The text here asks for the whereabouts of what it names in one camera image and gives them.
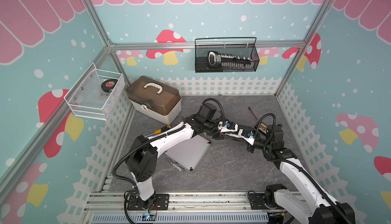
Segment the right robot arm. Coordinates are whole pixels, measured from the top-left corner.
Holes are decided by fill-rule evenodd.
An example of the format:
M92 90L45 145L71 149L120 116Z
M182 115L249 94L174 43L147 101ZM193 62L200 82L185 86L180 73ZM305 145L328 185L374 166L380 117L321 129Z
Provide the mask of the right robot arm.
M302 166L297 156L285 147L283 131L273 113L263 115L255 127L254 148L287 176L304 201L294 196L283 184L265 188L265 206L282 207L301 224L354 224L355 213L348 203L330 195Z

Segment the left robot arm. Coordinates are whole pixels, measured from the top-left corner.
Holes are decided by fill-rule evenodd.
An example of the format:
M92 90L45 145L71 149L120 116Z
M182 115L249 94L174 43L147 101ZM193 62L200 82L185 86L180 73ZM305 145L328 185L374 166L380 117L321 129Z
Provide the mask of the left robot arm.
M183 118L177 126L154 136L138 136L129 152L113 167L112 176L131 183L136 197L145 205L150 205L156 196L152 176L161 154L205 130L218 132L220 123L226 123L221 103L207 98L197 113Z

